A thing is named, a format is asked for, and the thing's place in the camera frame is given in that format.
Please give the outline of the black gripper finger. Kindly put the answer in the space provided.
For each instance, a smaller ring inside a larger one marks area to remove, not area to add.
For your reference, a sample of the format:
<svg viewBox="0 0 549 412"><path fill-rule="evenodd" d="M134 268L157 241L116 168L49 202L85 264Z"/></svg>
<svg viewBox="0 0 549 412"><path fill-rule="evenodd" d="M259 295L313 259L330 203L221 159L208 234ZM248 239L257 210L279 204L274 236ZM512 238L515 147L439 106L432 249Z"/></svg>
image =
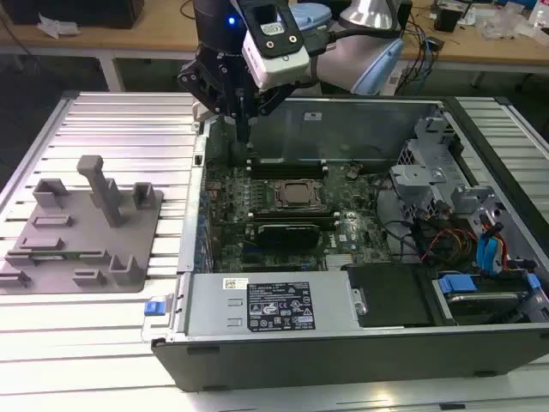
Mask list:
<svg viewBox="0 0 549 412"><path fill-rule="evenodd" d="M232 73L226 60L216 60L212 66L193 60L181 68L178 81L213 114L233 120L236 137L243 142L244 117Z"/></svg>
<svg viewBox="0 0 549 412"><path fill-rule="evenodd" d="M245 86L242 100L242 143L249 141L250 121L258 116L270 114L295 90L295 83L284 84L262 92L257 86Z"/></svg>

